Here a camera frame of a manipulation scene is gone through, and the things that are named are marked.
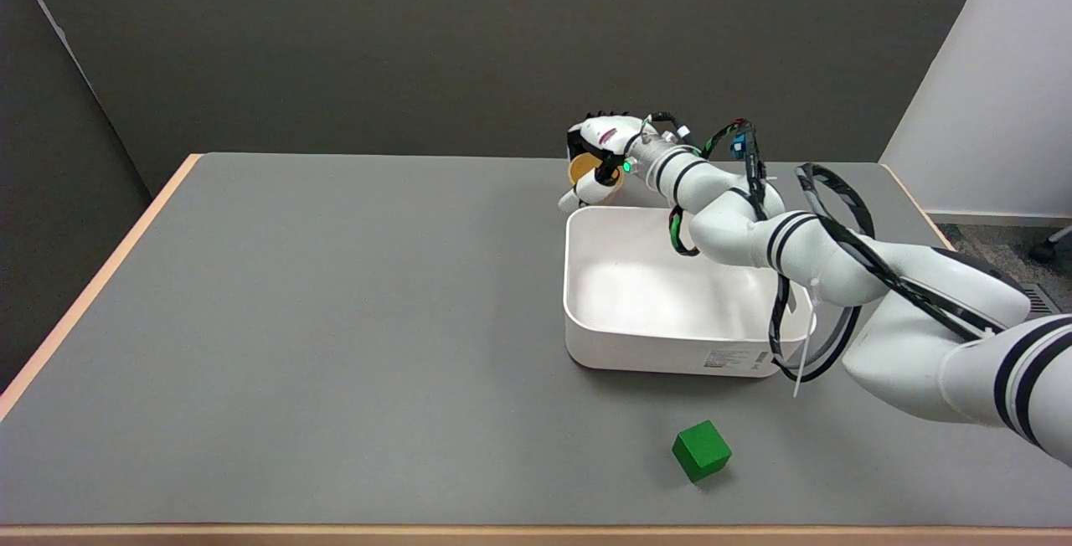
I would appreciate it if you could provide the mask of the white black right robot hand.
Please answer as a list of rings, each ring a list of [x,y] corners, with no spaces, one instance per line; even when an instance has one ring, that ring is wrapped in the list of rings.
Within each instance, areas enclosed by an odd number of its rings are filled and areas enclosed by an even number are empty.
[[[567,131],[570,187],[560,196],[559,209],[574,213],[608,203],[631,171],[627,166],[632,145],[653,133],[643,119],[605,112],[572,126]]]

